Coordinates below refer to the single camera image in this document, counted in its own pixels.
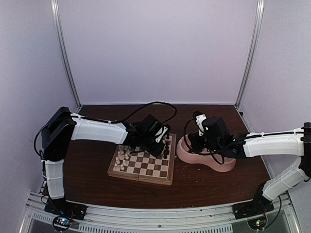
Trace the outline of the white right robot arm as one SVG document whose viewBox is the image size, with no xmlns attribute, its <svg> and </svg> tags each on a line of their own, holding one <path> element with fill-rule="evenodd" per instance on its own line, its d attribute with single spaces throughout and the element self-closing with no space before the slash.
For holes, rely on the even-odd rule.
<svg viewBox="0 0 311 233">
<path fill-rule="evenodd" d="M 200 114 L 194 116 L 192 121 L 197 126 L 197 132 L 183 135 L 189 151 L 210 156 L 221 166 L 226 158 L 292 158 L 282 172 L 258 187 L 249 203 L 253 214 L 260 214 L 280 194 L 311 178 L 310 122 L 288 131 L 231 134 L 221 117 Z"/>
</svg>

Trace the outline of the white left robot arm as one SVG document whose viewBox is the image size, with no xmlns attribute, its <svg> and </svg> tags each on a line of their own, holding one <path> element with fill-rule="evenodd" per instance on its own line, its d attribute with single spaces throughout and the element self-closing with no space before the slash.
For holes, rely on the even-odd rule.
<svg viewBox="0 0 311 233">
<path fill-rule="evenodd" d="M 51 208 L 60 216 L 70 211 L 65 199 L 63 165 L 76 145 L 114 144 L 140 149 L 157 157 L 164 149 L 163 138 L 170 132 L 169 124 L 153 115 L 131 123 L 127 119 L 104 120 L 59 108 L 34 138 L 34 151 L 43 162 L 43 175 Z"/>
</svg>

